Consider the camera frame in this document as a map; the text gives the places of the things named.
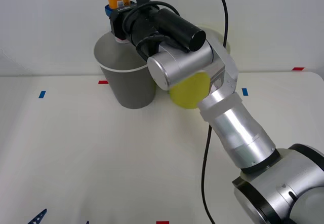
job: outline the white tabletop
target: white tabletop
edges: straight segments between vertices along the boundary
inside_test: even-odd
[[[102,76],[0,78],[0,223],[209,223],[200,195],[207,124],[158,90],[120,106]],[[242,96],[247,88],[249,96]],[[46,91],[43,99],[38,96]],[[277,147],[324,152],[324,82],[310,72],[241,73],[237,91]],[[251,223],[216,134],[206,196],[216,223]]]

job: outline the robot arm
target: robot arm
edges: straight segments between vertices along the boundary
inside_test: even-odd
[[[159,10],[155,4],[161,2],[140,1],[140,6],[112,12],[112,32],[137,47],[163,90],[199,71],[209,75],[210,93],[198,107],[241,169],[240,177],[233,181],[234,194],[252,221],[322,223],[324,155],[299,144],[276,149],[235,92],[237,67],[213,32],[201,30],[169,10]]]

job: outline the white wall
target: white wall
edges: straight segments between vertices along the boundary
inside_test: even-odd
[[[157,1],[172,4],[192,23],[223,32],[220,0]],[[239,70],[323,70],[324,0],[226,1],[231,54]],[[6,54],[0,56],[0,75],[101,73],[93,47],[109,29],[106,4],[107,0],[0,0],[0,49]],[[9,69],[11,60],[4,57],[20,69]]]

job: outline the blue object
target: blue object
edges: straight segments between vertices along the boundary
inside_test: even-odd
[[[248,90],[247,88],[242,88],[243,96],[248,96]]]
[[[112,9],[109,7],[109,5],[106,5],[105,7],[105,11],[106,11],[106,15],[108,17],[110,17],[111,13],[112,13]]]
[[[44,217],[44,215],[46,214],[47,209],[43,210],[40,214],[38,214],[37,216],[35,216],[35,218],[33,220],[31,220],[28,224],[39,224],[42,220],[42,218]]]
[[[45,96],[45,93],[46,93],[46,91],[42,91],[42,92],[40,93],[40,95],[39,95],[39,98],[40,98],[40,99],[43,99],[44,96]]]

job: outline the gray paper cup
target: gray paper cup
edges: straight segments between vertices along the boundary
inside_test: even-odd
[[[146,61],[137,54],[132,44],[116,42],[109,32],[97,41],[94,54],[122,106],[136,109],[153,101],[156,84]]]

